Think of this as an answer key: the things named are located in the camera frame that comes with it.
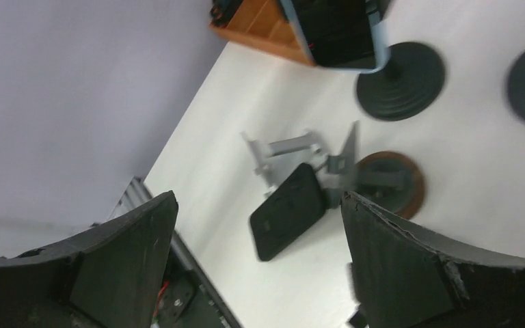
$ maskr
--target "wooden box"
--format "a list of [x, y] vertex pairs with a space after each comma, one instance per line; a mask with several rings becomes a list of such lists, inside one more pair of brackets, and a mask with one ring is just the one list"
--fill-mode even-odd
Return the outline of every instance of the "wooden box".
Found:
[[281, 15], [277, 0], [243, 0], [225, 27], [210, 25], [221, 38], [314, 66]]

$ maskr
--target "purple wall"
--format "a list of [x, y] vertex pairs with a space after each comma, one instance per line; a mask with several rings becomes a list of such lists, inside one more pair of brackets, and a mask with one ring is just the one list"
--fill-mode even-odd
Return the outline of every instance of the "purple wall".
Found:
[[224, 47], [210, 0], [0, 1], [0, 217], [80, 226], [144, 176]]

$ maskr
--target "brown circular base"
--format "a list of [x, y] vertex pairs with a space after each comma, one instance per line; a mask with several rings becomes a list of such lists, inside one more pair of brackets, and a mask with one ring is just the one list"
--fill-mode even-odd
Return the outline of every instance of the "brown circular base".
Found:
[[[404, 219], [411, 219], [422, 207], [425, 197], [425, 180], [422, 172], [415, 162], [413, 162], [407, 156], [400, 154], [398, 152], [376, 152], [365, 158], [363, 158], [359, 163], [355, 165], [359, 171], [364, 170], [374, 170], [376, 167], [378, 171], [385, 171], [385, 167], [401, 167], [403, 169], [409, 170], [411, 173], [409, 190], [402, 191], [402, 194], [393, 195], [394, 197], [404, 197], [407, 199], [402, 199], [402, 206], [399, 209], [391, 210], [386, 208], [384, 200], [378, 202], [377, 200], [372, 200], [374, 203], [380, 205], [383, 208], [386, 208], [392, 211], [395, 215], [398, 215]], [[357, 192], [361, 195], [362, 190], [358, 188]]]

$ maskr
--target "white tabletop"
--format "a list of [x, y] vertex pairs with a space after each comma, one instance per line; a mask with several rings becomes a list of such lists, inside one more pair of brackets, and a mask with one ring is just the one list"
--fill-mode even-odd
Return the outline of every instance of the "white tabletop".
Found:
[[176, 228], [246, 328], [345, 327], [355, 309], [338, 210], [271, 262], [257, 261], [248, 219], [263, 180], [240, 132], [264, 141], [319, 131], [338, 152], [360, 121], [360, 157], [410, 156], [428, 194], [414, 221], [479, 247], [525, 257], [525, 123], [504, 83], [525, 49], [525, 3], [397, 0], [390, 43], [419, 40], [446, 60], [440, 97], [400, 122], [360, 111], [355, 76], [294, 64], [229, 44], [146, 179], [174, 190]]

